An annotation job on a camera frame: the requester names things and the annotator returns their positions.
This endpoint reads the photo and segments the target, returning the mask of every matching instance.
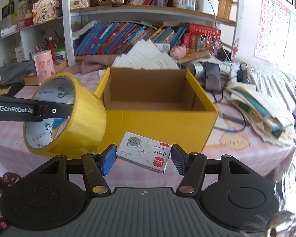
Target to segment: gray ribbed plate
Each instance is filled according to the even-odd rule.
[[[212,222],[194,199],[178,197],[169,187],[117,188],[108,197],[93,198],[81,216],[59,228],[36,232],[8,227],[1,236],[243,237]]]

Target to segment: open box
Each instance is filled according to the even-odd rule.
[[[98,152],[118,146],[126,131],[201,152],[218,116],[188,70],[107,68],[95,95],[107,115]]]

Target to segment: metal screw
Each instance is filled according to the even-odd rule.
[[[192,187],[192,186],[189,186],[189,185],[183,185],[179,188],[179,191],[182,192],[182,193],[192,193],[195,191],[195,189]]]
[[[106,193],[108,189],[105,186],[99,185],[99,186],[93,187],[92,191],[97,194],[103,194],[103,193]]]

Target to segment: figurine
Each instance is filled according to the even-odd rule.
[[[58,17],[55,7],[59,6],[57,0],[38,0],[33,4],[32,12],[36,13],[34,24],[43,23]]]
[[[174,46],[170,50],[170,56],[173,58],[179,60],[182,59],[186,55],[186,48],[185,44],[181,44],[179,46]]]

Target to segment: tablecloth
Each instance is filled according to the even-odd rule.
[[[91,91],[95,90],[100,79],[98,71],[85,75],[76,74],[75,77]],[[30,99],[36,88],[25,86],[15,97]],[[218,107],[224,113],[235,116],[238,113],[223,104],[218,104]],[[230,129],[242,127],[221,118],[217,119],[216,125]],[[0,176],[6,172],[12,172],[23,177],[48,160],[46,157],[31,154],[27,150],[23,140],[22,126],[23,122],[0,123]],[[262,176],[274,170],[280,178],[282,172],[288,169],[294,150],[294,145],[279,147],[265,143],[251,127],[246,127],[244,131],[236,134],[214,129],[203,154],[210,159],[220,159],[221,155],[230,154]],[[70,180],[84,189],[81,175],[70,175]],[[164,174],[158,174],[117,159],[105,180],[112,190],[117,186],[144,188],[171,186],[175,190],[182,176],[177,172],[171,159],[168,161]],[[216,180],[216,175],[206,175],[204,187]]]

